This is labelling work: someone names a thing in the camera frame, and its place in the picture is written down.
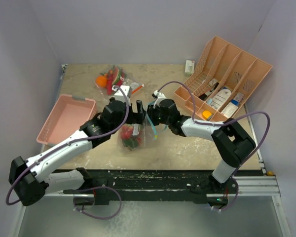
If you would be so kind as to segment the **zip bag with fake fruit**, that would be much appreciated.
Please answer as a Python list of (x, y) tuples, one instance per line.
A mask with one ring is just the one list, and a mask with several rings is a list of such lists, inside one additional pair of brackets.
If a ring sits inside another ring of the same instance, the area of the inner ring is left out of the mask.
[(168, 128), (167, 125), (154, 125), (152, 118), (145, 114), (142, 124), (124, 124), (118, 131), (118, 144), (125, 150), (137, 150), (148, 147), (162, 132)]

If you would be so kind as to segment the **pink plastic basket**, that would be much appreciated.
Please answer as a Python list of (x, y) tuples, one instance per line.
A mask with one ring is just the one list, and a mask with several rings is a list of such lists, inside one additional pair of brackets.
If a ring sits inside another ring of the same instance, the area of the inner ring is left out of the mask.
[(62, 142), (93, 118), (96, 110), (93, 99), (61, 94), (37, 136), (37, 142), (48, 146)]

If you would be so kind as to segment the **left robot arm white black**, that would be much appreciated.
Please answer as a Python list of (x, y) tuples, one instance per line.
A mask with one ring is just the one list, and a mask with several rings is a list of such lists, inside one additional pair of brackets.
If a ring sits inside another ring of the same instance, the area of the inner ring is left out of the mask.
[(74, 157), (108, 141), (125, 124), (142, 124), (145, 110), (141, 100), (136, 102), (137, 111), (132, 104), (114, 98), (92, 119), (85, 122), (67, 139), (51, 149), (36, 156), (12, 160), (8, 181), (11, 185), (6, 204), (18, 202), (24, 206), (38, 202), (58, 182), (54, 171)]

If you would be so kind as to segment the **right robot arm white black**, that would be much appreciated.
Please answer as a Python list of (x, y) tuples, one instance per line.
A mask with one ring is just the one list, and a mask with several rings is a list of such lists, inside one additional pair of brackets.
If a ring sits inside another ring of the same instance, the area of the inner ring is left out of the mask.
[(211, 174), (210, 189), (221, 193), (227, 188), (227, 180), (256, 148), (250, 135), (238, 123), (193, 120), (180, 114), (172, 99), (164, 99), (159, 105), (148, 105), (147, 115), (153, 125), (164, 124), (171, 132), (182, 137), (197, 137), (214, 142), (222, 161)]

